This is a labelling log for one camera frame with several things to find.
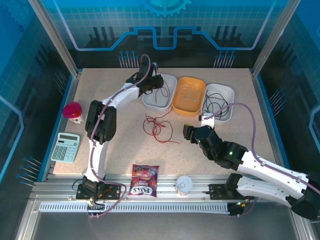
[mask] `gear logo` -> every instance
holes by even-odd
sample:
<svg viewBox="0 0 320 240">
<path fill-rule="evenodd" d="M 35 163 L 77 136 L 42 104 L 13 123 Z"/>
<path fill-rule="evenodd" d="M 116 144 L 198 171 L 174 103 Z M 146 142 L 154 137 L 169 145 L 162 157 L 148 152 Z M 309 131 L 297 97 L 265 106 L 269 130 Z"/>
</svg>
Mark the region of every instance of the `gear logo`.
<svg viewBox="0 0 320 240">
<path fill-rule="evenodd" d="M 168 15 L 171 17 L 174 14 L 180 14 L 181 10 L 186 10 L 187 4 L 191 0 L 142 0 L 145 10 L 149 10 L 150 14 L 155 14 L 157 17 L 163 16 L 166 18 Z"/>
<path fill-rule="evenodd" d="M 28 20 L 30 15 L 30 7 L 28 0 L 0 0 L 0 8 L 7 6 L 11 15 L 20 24 Z"/>
</svg>

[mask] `red wire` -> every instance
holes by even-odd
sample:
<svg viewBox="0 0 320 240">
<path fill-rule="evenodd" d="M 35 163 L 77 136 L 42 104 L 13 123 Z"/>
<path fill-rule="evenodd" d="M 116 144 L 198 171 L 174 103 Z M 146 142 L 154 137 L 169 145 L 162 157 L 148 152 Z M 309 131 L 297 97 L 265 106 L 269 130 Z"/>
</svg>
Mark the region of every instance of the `red wire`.
<svg viewBox="0 0 320 240">
<path fill-rule="evenodd" d="M 161 88 L 158 88 L 158 89 L 155 91 L 155 95 L 154 95 L 154 97 L 155 97 L 155 104 L 157 104 L 157 93 L 158 93 L 159 90 L 161 90 L 162 96 L 164 96 L 165 98 L 168 98 L 167 101 L 166 101 L 166 105 L 165 105 L 165 106 L 167 106 L 168 103 L 169 103 L 169 99 L 170 99 L 170 90 L 169 90 L 169 86 L 168 86 L 168 84 L 166 83 L 166 81 L 163 80 L 163 82 L 165 83 L 165 85 L 166 85 L 166 87 L 167 87 L 168 89 L 166 89 L 165 87 L 161 87 Z"/>
<path fill-rule="evenodd" d="M 171 106 L 171 110 L 169 112 L 167 112 L 165 115 L 163 116 L 159 116 L 159 117 L 151 117 L 151 116 L 147 116 L 145 115 L 145 120 L 143 121 L 143 130 L 146 134 L 150 135 L 150 136 L 153 136 L 155 140 L 157 140 L 159 143 L 161 144 L 165 144 L 165 143 L 177 143 L 177 144 L 180 144 L 179 142 L 177 141 L 171 141 L 172 139 L 172 135 L 173 135 L 173 132 L 174 132 L 174 129 L 171 125 L 170 122 L 168 121 L 161 121 L 161 122 L 158 122 L 157 119 L 161 119 L 163 118 L 164 116 L 168 115 L 169 113 L 171 113 L 172 111 L 172 106 Z M 145 124 L 150 124 L 150 123 L 153 123 L 153 127 L 152 127 L 152 133 L 149 133 L 146 131 L 146 128 L 145 128 Z M 161 133 L 161 128 L 166 128 L 167 126 L 164 125 L 164 123 L 168 123 L 170 128 L 171 128 L 171 135 L 170 135 L 170 138 L 168 140 L 159 140 L 157 138 L 157 136 L 159 136 L 159 134 Z"/>
</svg>

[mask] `white bowl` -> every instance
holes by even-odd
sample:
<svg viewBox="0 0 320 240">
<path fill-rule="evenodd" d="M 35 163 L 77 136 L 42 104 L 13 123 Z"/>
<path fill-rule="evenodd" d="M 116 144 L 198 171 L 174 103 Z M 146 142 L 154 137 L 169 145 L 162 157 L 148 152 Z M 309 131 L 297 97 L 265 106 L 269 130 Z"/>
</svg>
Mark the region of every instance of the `white bowl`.
<svg viewBox="0 0 320 240">
<path fill-rule="evenodd" d="M 232 104 L 235 101 L 235 92 L 232 90 L 232 88 L 230 88 L 228 86 L 216 84 L 216 83 L 211 83 L 208 86 L 206 86 L 205 91 L 204 91 L 204 98 L 202 100 L 202 108 L 201 108 L 202 113 L 206 113 L 204 111 L 204 108 L 206 107 L 206 106 L 204 106 L 205 101 L 206 101 L 206 94 L 211 95 L 211 94 L 215 94 L 215 93 L 221 94 L 223 96 L 223 98 L 227 101 L 228 104 Z M 221 100 L 215 99 L 214 102 L 216 102 L 220 106 L 222 106 L 225 101 L 223 101 L 222 99 Z M 220 109 L 220 107 L 217 104 L 214 104 L 213 111 L 211 113 L 213 114 L 214 112 L 217 112 L 219 109 Z M 229 108 L 229 111 L 227 112 L 227 114 L 222 116 L 221 119 L 219 119 L 219 117 L 215 117 L 214 124 L 221 125 L 221 124 L 224 124 L 227 121 L 229 121 L 232 117 L 232 110 L 233 110 L 233 106 L 231 108 Z"/>
<path fill-rule="evenodd" d="M 167 92 L 165 90 L 162 91 L 164 94 L 163 95 L 160 89 L 158 91 L 155 89 L 152 91 L 152 93 L 151 91 L 147 91 L 146 94 L 143 94 L 142 102 L 147 109 L 158 112 L 166 112 L 171 106 L 172 97 L 175 93 L 178 80 L 174 76 L 165 73 L 158 74 L 161 74 L 163 81 L 165 81 L 168 85 L 167 86 L 165 83 L 163 83 L 163 87 L 165 89 L 169 89 L 169 99 L 168 97 L 165 97 L 167 96 Z"/>
</svg>

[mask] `plastic container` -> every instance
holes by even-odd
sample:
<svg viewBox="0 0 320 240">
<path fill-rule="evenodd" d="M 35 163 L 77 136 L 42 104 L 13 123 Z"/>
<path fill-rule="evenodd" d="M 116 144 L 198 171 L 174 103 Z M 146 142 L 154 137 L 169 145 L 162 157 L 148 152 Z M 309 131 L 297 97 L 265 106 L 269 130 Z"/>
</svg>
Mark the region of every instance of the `plastic container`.
<svg viewBox="0 0 320 240">
<path fill-rule="evenodd" d="M 72 102 L 65 106 L 62 115 L 76 124 L 84 122 L 82 107 L 77 102 Z"/>
<path fill-rule="evenodd" d="M 145 105 L 145 107 L 147 109 L 153 110 L 153 111 L 158 111 L 158 112 L 166 112 L 169 107 L 171 106 L 171 102 L 172 102 L 172 98 L 177 86 L 177 82 L 178 80 L 171 75 L 168 74 L 164 74 L 164 73 L 159 73 L 161 74 L 163 81 L 166 82 L 163 83 L 163 87 L 165 89 L 169 89 L 169 99 L 167 96 L 167 91 L 166 90 L 162 90 L 161 89 L 155 89 L 152 91 L 152 93 L 150 91 L 148 91 L 146 94 L 144 94 L 142 96 L 142 102 Z"/>
<path fill-rule="evenodd" d="M 205 89 L 206 84 L 200 79 L 180 78 L 172 99 L 173 110 L 184 116 L 196 116 L 201 110 Z"/>
<path fill-rule="evenodd" d="M 190 193 L 193 183 L 190 177 L 181 176 L 175 182 L 175 190 L 178 194 L 184 196 Z"/>
<path fill-rule="evenodd" d="M 202 108 L 201 111 L 202 113 L 206 113 L 206 111 L 204 111 L 204 109 L 206 109 L 205 106 L 205 101 L 206 101 L 206 94 L 208 96 L 218 93 L 221 94 L 222 97 L 225 99 L 225 101 L 227 101 L 228 104 L 232 104 L 235 101 L 235 92 L 232 90 L 232 88 L 228 87 L 228 86 L 224 86 L 224 85 L 220 85 L 220 84 L 216 84 L 216 83 L 211 83 L 208 86 L 206 86 L 205 88 L 205 92 L 204 92 L 204 98 L 202 101 Z M 222 99 L 221 96 L 216 95 L 217 98 L 219 99 L 214 99 L 215 103 L 218 103 L 220 106 L 222 106 L 223 104 L 225 104 L 225 101 Z M 213 104 L 213 111 L 212 108 L 209 108 L 210 113 L 215 113 L 218 110 L 220 110 L 220 107 L 218 104 Z M 215 117 L 214 118 L 214 124 L 217 125 L 222 125 L 224 123 L 226 123 L 227 121 L 229 121 L 232 117 L 232 111 L 233 111 L 233 106 L 229 109 L 229 111 L 221 117 L 221 119 L 219 119 L 219 117 Z"/>
</svg>

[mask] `orange bowl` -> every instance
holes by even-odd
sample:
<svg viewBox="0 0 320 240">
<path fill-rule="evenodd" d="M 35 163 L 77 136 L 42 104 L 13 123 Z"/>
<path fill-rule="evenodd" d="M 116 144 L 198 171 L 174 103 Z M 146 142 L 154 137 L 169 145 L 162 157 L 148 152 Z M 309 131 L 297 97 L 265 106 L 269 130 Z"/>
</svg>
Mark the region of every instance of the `orange bowl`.
<svg viewBox="0 0 320 240">
<path fill-rule="evenodd" d="M 172 99 L 173 110 L 187 117 L 196 116 L 201 110 L 205 89 L 206 84 L 200 79 L 188 76 L 180 78 Z"/>
</svg>

